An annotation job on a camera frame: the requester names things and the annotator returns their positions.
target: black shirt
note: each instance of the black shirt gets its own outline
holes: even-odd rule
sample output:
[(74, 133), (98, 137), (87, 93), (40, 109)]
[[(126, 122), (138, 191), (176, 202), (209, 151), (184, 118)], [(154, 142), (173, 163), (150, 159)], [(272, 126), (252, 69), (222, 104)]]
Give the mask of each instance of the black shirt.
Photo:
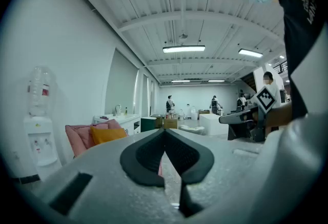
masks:
[(311, 50), (325, 20), (324, 0), (279, 0), (284, 10), (285, 48), (291, 85), (293, 119), (307, 113), (291, 74)]

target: orange cushion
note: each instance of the orange cushion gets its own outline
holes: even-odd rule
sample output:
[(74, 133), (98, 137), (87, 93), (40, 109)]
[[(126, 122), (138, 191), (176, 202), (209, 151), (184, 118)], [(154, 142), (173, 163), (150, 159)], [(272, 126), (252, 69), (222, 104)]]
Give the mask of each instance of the orange cushion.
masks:
[(124, 128), (97, 129), (95, 127), (91, 127), (91, 134), (92, 134), (93, 141), (96, 145), (127, 136)]

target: pink chair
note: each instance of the pink chair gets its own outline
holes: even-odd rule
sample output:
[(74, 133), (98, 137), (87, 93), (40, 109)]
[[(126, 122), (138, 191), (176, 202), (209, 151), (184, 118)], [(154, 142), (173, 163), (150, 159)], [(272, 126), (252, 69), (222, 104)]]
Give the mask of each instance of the pink chair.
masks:
[[(65, 131), (70, 141), (74, 157), (81, 155), (87, 149), (95, 146), (90, 128), (95, 127), (98, 129), (120, 129), (122, 128), (119, 123), (112, 119), (105, 123), (79, 125), (79, 126), (65, 126)], [(162, 176), (162, 161), (160, 161), (158, 175)]]

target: white table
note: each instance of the white table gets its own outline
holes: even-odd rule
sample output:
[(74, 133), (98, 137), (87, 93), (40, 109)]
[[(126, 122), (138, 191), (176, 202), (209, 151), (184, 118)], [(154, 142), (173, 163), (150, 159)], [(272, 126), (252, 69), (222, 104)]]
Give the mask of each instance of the white table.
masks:
[(199, 125), (205, 127), (206, 133), (209, 136), (228, 134), (229, 125), (219, 122), (220, 115), (201, 114), (199, 115)]

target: fluorescent light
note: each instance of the fluorescent light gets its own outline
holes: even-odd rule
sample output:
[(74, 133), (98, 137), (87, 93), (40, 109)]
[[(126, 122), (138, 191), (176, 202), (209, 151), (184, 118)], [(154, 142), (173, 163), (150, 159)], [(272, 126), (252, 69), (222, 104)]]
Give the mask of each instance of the fluorescent light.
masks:
[(263, 56), (263, 54), (261, 54), (261, 53), (257, 53), (257, 52), (254, 52), (254, 51), (251, 51), (251, 50), (246, 50), (246, 49), (240, 49), (238, 51), (238, 53), (246, 54), (246, 55), (250, 55), (250, 56), (254, 56), (254, 57), (258, 57), (258, 58)]
[(205, 46), (170, 46), (163, 47), (163, 53), (204, 51)]
[(190, 80), (172, 80), (173, 83), (190, 82)]

